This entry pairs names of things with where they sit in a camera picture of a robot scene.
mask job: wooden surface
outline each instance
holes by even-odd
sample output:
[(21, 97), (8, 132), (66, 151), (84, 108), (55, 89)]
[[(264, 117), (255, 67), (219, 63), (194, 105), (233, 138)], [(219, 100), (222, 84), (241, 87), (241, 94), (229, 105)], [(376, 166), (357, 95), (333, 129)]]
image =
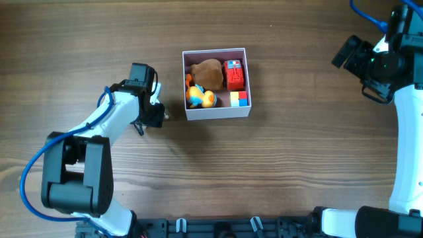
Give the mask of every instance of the wooden surface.
[[(391, 3), (361, 3), (389, 17)], [(114, 196), (140, 218), (276, 217), (315, 206), (386, 208), (397, 117), (330, 61), (352, 35), (381, 34), (348, 1), (158, 1), (0, 5), (0, 237), (72, 237), (30, 214), (28, 160), (94, 109), (132, 62), (159, 72), (171, 120), (112, 148)], [(248, 118), (187, 122), (182, 51), (245, 47)], [(26, 189), (41, 211), (42, 160)]]

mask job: red toy car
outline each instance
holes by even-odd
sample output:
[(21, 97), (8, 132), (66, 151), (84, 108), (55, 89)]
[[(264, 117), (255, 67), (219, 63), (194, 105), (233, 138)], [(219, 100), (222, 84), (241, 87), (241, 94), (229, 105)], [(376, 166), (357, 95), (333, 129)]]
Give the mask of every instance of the red toy car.
[(244, 88), (243, 67), (239, 60), (228, 60), (223, 64), (225, 67), (226, 87), (229, 90)]

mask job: red block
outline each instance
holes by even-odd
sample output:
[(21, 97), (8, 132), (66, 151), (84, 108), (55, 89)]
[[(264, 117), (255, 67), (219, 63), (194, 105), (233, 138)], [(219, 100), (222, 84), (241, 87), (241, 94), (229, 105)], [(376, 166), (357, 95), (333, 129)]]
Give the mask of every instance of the red block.
[(247, 99), (247, 92), (246, 91), (239, 92), (239, 99)]
[(224, 63), (226, 87), (229, 90), (244, 88), (244, 73), (239, 60), (228, 60)]

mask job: colorful block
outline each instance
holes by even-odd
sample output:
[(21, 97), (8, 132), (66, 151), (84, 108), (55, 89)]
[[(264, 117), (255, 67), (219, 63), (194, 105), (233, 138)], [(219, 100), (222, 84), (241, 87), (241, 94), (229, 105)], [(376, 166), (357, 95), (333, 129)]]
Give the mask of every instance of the colorful block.
[(239, 92), (231, 92), (231, 100), (238, 100)]
[(231, 106), (239, 106), (239, 100), (231, 100)]
[(239, 106), (248, 106), (248, 102), (246, 99), (239, 99)]
[(246, 91), (239, 92), (239, 99), (247, 99), (247, 92)]

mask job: box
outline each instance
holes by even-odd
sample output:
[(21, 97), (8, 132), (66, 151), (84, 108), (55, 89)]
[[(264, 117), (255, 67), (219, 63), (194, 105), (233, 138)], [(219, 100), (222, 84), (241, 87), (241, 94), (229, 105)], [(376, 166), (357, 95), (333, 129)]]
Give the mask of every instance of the box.
[[(204, 60), (217, 59), (223, 65), (227, 60), (240, 60), (244, 69), (245, 89), (247, 92), (248, 106), (231, 107), (230, 92), (228, 90), (213, 91), (218, 97), (214, 108), (189, 109), (185, 99), (185, 75), (190, 73), (190, 66), (199, 64)], [(247, 55), (244, 48), (222, 49), (222, 50), (194, 50), (182, 53), (183, 75), (181, 85), (184, 89), (183, 99), (185, 102), (185, 113), (188, 120), (204, 120), (218, 118), (246, 117), (251, 110), (250, 80), (247, 66)]]

